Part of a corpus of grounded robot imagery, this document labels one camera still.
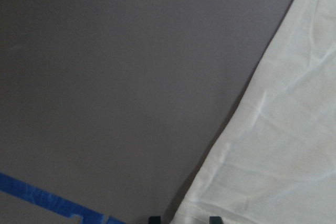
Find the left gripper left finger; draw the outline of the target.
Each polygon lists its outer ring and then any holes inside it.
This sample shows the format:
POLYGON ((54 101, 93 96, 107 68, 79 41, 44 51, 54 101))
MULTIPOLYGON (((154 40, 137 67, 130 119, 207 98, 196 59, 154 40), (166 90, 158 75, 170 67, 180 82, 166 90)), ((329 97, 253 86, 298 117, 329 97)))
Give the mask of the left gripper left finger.
POLYGON ((149 224, 161 224, 161 217, 160 216, 150 216, 149 224))

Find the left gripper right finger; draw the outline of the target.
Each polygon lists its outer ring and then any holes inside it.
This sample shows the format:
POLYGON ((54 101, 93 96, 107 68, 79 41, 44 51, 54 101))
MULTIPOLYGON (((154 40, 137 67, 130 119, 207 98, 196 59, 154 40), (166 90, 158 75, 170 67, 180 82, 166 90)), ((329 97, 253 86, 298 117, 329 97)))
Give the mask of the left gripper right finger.
POLYGON ((220 216, 210 216, 209 224, 222 224, 222 218, 220 216))

